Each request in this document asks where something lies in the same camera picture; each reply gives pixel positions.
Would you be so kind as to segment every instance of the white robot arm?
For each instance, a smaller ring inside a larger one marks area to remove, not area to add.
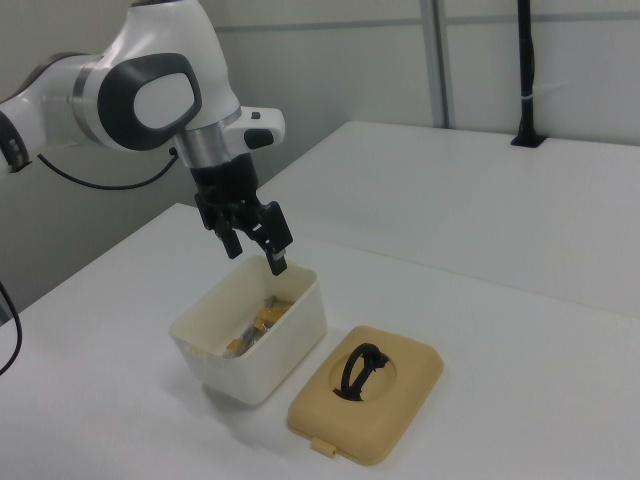
[[[278,274],[293,239],[278,204],[258,201],[249,153],[284,133],[279,110],[240,106],[197,0],[141,0],[102,55],[55,55],[0,102],[0,177],[59,146],[143,151],[173,139],[205,227],[230,258],[242,252],[235,230],[244,231]]]

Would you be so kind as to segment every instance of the container lid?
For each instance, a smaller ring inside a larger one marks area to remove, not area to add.
[[[289,428],[328,457],[384,460],[435,385],[444,364],[430,346],[357,327],[289,407]]]

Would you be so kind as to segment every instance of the table surface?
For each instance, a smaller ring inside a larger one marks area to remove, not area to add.
[[[351,122],[268,182],[294,234],[640,318],[640,148]]]
[[[329,331],[258,407],[203,389],[168,335],[238,265],[191,207],[25,310],[23,353],[0,380],[2,478],[639,477],[637,319],[294,234],[288,258],[318,272]],[[295,395],[362,324],[445,362],[375,467],[329,460],[286,428]],[[0,328],[3,358],[12,332]]]

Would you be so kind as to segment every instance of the cable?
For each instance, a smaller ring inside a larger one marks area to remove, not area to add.
[[[11,365],[13,365],[13,362],[15,362],[16,358],[18,358],[18,354],[20,353],[20,349],[22,348],[22,323],[20,322],[20,316],[18,315],[18,311],[16,310],[15,305],[11,301],[9,292],[7,292],[7,290],[4,288],[4,285],[2,285],[2,282],[0,282],[0,293],[2,293],[2,296],[7,302],[7,305],[9,305],[9,310],[11,310],[11,314],[13,315],[13,321],[16,323],[16,331],[18,333],[18,339],[16,340],[16,348],[13,351],[13,355],[11,355],[11,358],[5,364],[5,366],[2,367],[2,369],[0,369],[0,377],[1,377],[7,370],[9,370],[9,368],[11,368]]]
[[[144,187],[160,179],[165,173],[169,171],[169,169],[173,166],[173,164],[176,163],[176,160],[180,158],[175,148],[169,149],[169,154],[173,155],[173,158],[169,160],[169,163],[167,163],[165,167],[158,174],[154,175],[148,180],[145,180],[144,182],[134,183],[133,185],[122,185],[122,186],[97,185],[95,183],[85,182],[84,180],[80,180],[78,178],[72,177],[68,173],[63,172],[58,167],[56,167],[53,163],[47,160],[44,155],[38,155],[38,158],[42,161],[42,163],[44,163],[47,167],[49,167],[51,170],[53,170],[55,173],[57,173],[61,177],[64,177],[67,180],[72,181],[73,183],[77,183],[78,185],[82,185],[83,187],[94,188],[96,190],[122,191],[122,190],[134,190],[136,188]]]
[[[136,188],[144,187],[160,179],[165,173],[169,171],[169,169],[173,166],[174,163],[176,163],[176,160],[178,160],[179,158],[178,152],[176,151],[175,148],[169,149],[169,154],[172,155],[173,158],[169,160],[169,163],[167,163],[165,167],[156,175],[154,175],[148,180],[145,180],[144,182],[135,183],[133,185],[122,185],[122,186],[97,185],[95,183],[85,182],[84,180],[80,180],[78,178],[72,177],[68,173],[63,172],[54,164],[52,164],[49,160],[47,160],[44,155],[38,155],[38,158],[42,161],[42,163],[44,163],[47,167],[49,167],[55,173],[57,173],[61,177],[66,178],[67,180],[72,181],[73,183],[77,183],[78,185],[82,185],[88,188],[94,188],[96,190],[122,191],[122,190],[133,190]],[[13,320],[16,324],[16,331],[18,333],[18,338],[16,340],[16,347],[15,347],[15,350],[13,351],[13,355],[11,355],[11,358],[4,365],[4,367],[0,369],[0,376],[2,376],[7,370],[9,370],[9,368],[11,368],[11,365],[13,365],[13,362],[15,362],[16,358],[18,358],[18,354],[20,353],[20,349],[22,348],[22,323],[20,322],[20,316],[18,315],[18,311],[16,310],[15,305],[11,301],[9,292],[7,292],[7,290],[4,288],[4,285],[2,285],[1,281],[0,281],[0,293],[2,294],[2,297],[7,302],[7,305],[9,306],[9,310],[11,310],[11,314],[13,315]]]

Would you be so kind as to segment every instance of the white container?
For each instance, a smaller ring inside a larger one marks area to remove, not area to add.
[[[272,295],[294,302],[244,355],[223,358]],[[200,381],[256,405],[322,338],[327,323],[314,271],[295,264],[275,277],[263,257],[251,257],[178,318],[169,330]]]

